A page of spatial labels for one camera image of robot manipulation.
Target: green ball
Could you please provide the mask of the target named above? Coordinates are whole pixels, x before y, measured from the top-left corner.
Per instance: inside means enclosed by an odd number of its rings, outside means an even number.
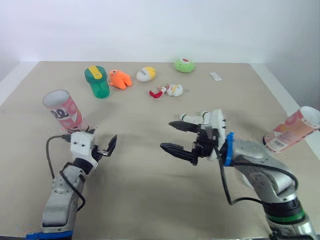
[[[175,69],[182,73],[191,73],[195,64],[187,58],[180,58],[174,63]]]

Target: white egg toy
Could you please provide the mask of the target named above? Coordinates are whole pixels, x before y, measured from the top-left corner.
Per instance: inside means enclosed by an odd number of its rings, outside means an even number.
[[[150,66],[143,67],[136,73],[136,79],[142,83],[149,82],[154,79],[155,76],[156,70]]]
[[[166,94],[168,94],[168,96],[178,97],[183,93],[184,93],[184,88],[180,84],[178,85],[171,84],[169,88],[166,90]]]

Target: green band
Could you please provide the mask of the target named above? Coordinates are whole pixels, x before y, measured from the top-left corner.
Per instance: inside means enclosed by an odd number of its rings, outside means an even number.
[[[268,219],[270,219],[273,222],[279,222],[279,223],[289,223],[289,222],[294,222],[297,220],[302,219],[305,216],[305,212],[303,209],[301,211],[293,216],[271,216],[271,215],[266,215]]]

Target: blue ring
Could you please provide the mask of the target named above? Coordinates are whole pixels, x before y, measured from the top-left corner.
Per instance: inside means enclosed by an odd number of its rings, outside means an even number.
[[[225,158],[225,162],[224,162],[224,166],[225,167],[229,167],[230,164],[232,163],[232,156],[233,156],[233,145],[234,145],[234,132],[230,132],[227,136],[226,136],[226,142],[228,144],[228,149],[226,152],[226,158]]]
[[[74,231],[63,231],[63,232],[52,232],[52,233],[44,233],[44,232],[34,232],[27,233],[25,239],[37,240],[37,239],[61,239],[72,236]]]

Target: green toy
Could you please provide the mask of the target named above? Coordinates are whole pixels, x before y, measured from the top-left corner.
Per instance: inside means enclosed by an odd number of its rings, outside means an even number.
[[[107,83],[107,73],[102,66],[90,66],[84,71],[85,79],[90,84],[93,94],[104,99],[109,96],[110,90]]]
[[[195,64],[187,58],[180,58],[174,63],[174,66],[179,72],[186,74],[191,73],[195,68]]]

